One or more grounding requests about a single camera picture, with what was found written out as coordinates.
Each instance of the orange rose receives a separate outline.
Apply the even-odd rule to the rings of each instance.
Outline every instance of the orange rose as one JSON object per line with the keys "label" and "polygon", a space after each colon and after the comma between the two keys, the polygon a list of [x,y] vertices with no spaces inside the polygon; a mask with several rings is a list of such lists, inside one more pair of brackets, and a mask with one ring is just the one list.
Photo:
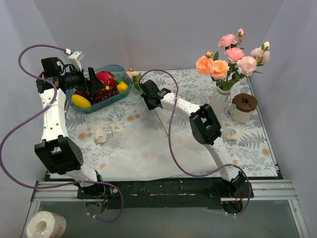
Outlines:
{"label": "orange rose", "polygon": [[196,69],[198,73],[208,75],[213,66],[213,59],[206,56],[200,57],[196,62]]}
{"label": "orange rose", "polygon": [[212,66],[210,74],[215,80],[219,80],[227,76],[228,70],[229,70],[229,66],[227,61],[215,60],[213,62],[213,66]]}

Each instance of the floral tablecloth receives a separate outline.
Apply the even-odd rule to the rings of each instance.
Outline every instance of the floral tablecloth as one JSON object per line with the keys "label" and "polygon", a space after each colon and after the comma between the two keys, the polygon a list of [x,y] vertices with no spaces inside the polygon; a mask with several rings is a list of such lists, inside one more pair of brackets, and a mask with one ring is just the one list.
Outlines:
{"label": "floral tablecloth", "polygon": [[[191,103],[203,105],[208,103],[210,95],[215,88],[215,83],[210,77],[203,76],[196,72],[195,69],[168,70],[179,85],[179,97]],[[174,82],[163,72],[151,72],[145,76],[144,80],[153,80],[159,88],[165,87],[173,92],[176,91]],[[250,87],[246,80],[242,80],[234,85],[231,90],[231,97],[238,93],[249,93]],[[105,126],[104,132],[107,133],[109,139],[113,137],[113,133],[118,133],[136,120],[142,120],[142,115],[148,112],[143,99],[137,90],[132,88],[129,95],[102,110],[92,114],[82,114],[71,107],[68,108],[66,114],[66,125],[69,137],[81,148],[84,161],[95,170],[102,170],[107,162],[111,160],[113,150],[100,149],[105,143],[96,143],[94,140],[95,128],[105,119],[112,121]],[[156,109],[158,121],[161,121],[167,130],[170,113],[166,110]],[[222,140],[232,159],[232,162],[239,165],[248,176],[251,177],[274,177],[276,169],[268,146],[258,112],[255,111],[251,120],[246,124],[237,123],[230,118],[227,109],[221,117],[222,122],[229,129],[230,134],[243,132],[237,140],[227,140],[223,133]],[[177,140],[187,138],[190,131],[188,121],[177,115],[173,119],[172,138]]]}

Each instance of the teal plastic container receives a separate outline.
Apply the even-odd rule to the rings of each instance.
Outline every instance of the teal plastic container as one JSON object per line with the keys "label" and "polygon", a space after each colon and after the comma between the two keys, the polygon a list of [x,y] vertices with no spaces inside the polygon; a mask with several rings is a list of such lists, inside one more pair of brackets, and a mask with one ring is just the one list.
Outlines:
{"label": "teal plastic container", "polygon": [[109,106],[115,102],[118,102],[120,101],[121,99],[125,98],[126,96],[128,96],[129,92],[130,92],[130,89],[132,88],[132,80],[131,78],[128,76],[128,74],[126,73],[126,71],[124,70],[124,68],[122,68],[121,66],[119,65],[116,65],[116,64],[112,64],[112,65],[108,65],[106,67],[103,67],[103,68],[100,68],[98,70],[95,71],[95,73],[98,73],[100,71],[108,71],[108,72],[111,72],[114,76],[115,76],[115,81],[116,82],[125,82],[129,87],[127,90],[125,90],[124,92],[122,93],[119,93],[115,96],[112,96],[111,98],[108,98],[106,100],[103,100],[102,102],[99,102],[97,104],[94,104],[92,105],[91,107],[89,108],[78,108],[76,107],[73,102],[71,101],[71,96],[74,94],[75,92],[75,89],[71,89],[71,90],[67,90],[66,91],[66,96],[67,96],[67,99],[71,105],[71,107],[73,109],[75,109],[76,111],[79,111],[79,112],[83,112],[83,113],[86,113],[86,114],[89,114],[89,113],[93,113],[95,111],[98,111],[106,106]]}

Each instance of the jar with wooden lid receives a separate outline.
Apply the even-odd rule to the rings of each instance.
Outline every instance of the jar with wooden lid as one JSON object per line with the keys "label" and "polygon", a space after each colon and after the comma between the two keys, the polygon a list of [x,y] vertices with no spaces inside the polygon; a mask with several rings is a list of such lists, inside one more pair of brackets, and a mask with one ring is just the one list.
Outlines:
{"label": "jar with wooden lid", "polygon": [[236,122],[246,123],[250,120],[257,105],[258,101],[255,97],[246,93],[240,93],[233,98],[229,108],[231,118]]}

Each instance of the brown lid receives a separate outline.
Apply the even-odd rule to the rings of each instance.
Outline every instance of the brown lid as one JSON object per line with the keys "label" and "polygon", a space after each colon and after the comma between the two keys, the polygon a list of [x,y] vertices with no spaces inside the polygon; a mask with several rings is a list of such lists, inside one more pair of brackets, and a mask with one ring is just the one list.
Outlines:
{"label": "brown lid", "polygon": [[239,93],[238,95],[236,95],[233,98],[232,103],[237,106],[237,109],[244,113],[254,111],[258,105],[257,99],[252,95],[246,93]]}

